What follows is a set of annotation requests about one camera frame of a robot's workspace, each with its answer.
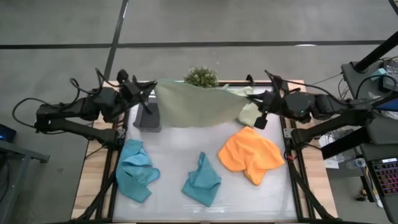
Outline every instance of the black clamp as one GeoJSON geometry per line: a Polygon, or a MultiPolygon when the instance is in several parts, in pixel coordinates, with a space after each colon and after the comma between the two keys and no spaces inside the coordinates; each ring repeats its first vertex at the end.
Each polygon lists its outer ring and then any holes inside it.
{"type": "Polygon", "coordinates": [[[245,80],[246,80],[246,81],[249,81],[251,86],[256,85],[256,82],[254,81],[253,77],[252,77],[250,74],[247,75],[247,77],[246,77],[245,80]]]}

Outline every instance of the microfiber cloth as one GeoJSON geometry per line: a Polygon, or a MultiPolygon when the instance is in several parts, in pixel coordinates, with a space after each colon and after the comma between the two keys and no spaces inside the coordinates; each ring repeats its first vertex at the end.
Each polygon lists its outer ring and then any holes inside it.
{"type": "Polygon", "coordinates": [[[254,185],[261,184],[267,170],[285,164],[278,146],[250,127],[231,136],[218,152],[218,158],[232,172],[244,170],[254,185]]]}
{"type": "MultiPolygon", "coordinates": [[[[247,86],[239,90],[231,90],[231,93],[234,93],[238,96],[248,96],[253,94],[253,88],[247,86]]],[[[238,121],[247,126],[254,127],[254,123],[256,122],[257,118],[260,116],[261,113],[257,105],[255,105],[252,102],[249,102],[246,105],[244,105],[243,109],[239,113],[238,121]]]]}
{"type": "Polygon", "coordinates": [[[152,167],[152,161],[142,147],[142,141],[127,140],[116,169],[120,192],[142,203],[151,195],[146,185],[158,179],[159,175],[159,170],[152,167]]]}
{"type": "Polygon", "coordinates": [[[227,90],[172,80],[158,80],[155,94],[160,121],[178,128],[207,127],[232,121],[250,103],[245,96],[227,90]]]}
{"type": "Polygon", "coordinates": [[[200,153],[198,169],[189,172],[182,192],[194,200],[210,207],[221,185],[221,177],[211,166],[206,154],[200,153]]]}

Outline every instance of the wooden table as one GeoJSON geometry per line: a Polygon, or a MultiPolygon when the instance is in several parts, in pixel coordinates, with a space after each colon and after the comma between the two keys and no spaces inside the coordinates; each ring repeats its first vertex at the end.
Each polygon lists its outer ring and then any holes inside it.
{"type": "MultiPolygon", "coordinates": [[[[295,82],[303,83],[302,80],[294,80],[295,82]]],[[[225,81],[228,83],[242,82],[242,81],[225,81]]],[[[304,86],[289,83],[289,89],[300,87],[301,91],[306,91],[304,86]]],[[[298,128],[310,128],[314,125],[314,121],[307,124],[296,123],[298,128]]],[[[94,122],[94,128],[106,129],[112,128],[112,124],[105,123],[102,116],[94,122]]],[[[319,146],[318,141],[313,140],[311,144],[319,146]]],[[[101,145],[97,141],[90,141],[88,143],[87,152],[89,154],[101,145]]],[[[319,202],[326,208],[326,210],[337,217],[337,211],[335,207],[335,201],[333,200],[333,195],[331,193],[328,175],[326,173],[325,163],[323,162],[322,153],[318,149],[312,147],[306,147],[303,151],[303,159],[305,163],[305,170],[307,172],[308,183],[311,191],[314,193],[319,202]]],[[[91,155],[84,162],[83,170],[81,172],[80,183],[78,191],[76,194],[75,204],[73,206],[72,218],[79,217],[85,209],[90,205],[90,203],[95,198],[96,194],[101,188],[101,181],[104,172],[104,165],[106,159],[107,149],[101,149],[97,153],[91,155]]],[[[111,170],[116,163],[117,152],[113,152],[111,170]]],[[[300,201],[302,203],[304,217],[308,216],[308,210],[305,205],[305,196],[301,190],[299,190],[300,201]]],[[[107,215],[109,206],[110,190],[107,192],[104,207],[103,207],[103,217],[107,215]]]]}

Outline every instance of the keyboard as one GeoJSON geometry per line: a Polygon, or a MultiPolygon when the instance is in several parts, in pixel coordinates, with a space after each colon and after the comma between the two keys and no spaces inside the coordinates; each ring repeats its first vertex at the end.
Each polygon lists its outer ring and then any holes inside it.
{"type": "Polygon", "coordinates": [[[398,194],[398,158],[371,161],[383,196],[398,194]]]}

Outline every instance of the orange towel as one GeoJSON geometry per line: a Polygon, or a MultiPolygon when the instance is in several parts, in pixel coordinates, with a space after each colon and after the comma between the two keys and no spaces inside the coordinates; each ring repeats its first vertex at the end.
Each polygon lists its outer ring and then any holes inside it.
{"type": "Polygon", "coordinates": [[[285,164],[278,146],[249,127],[231,136],[218,152],[218,158],[232,172],[244,170],[254,185],[261,184],[267,170],[285,164]]]}

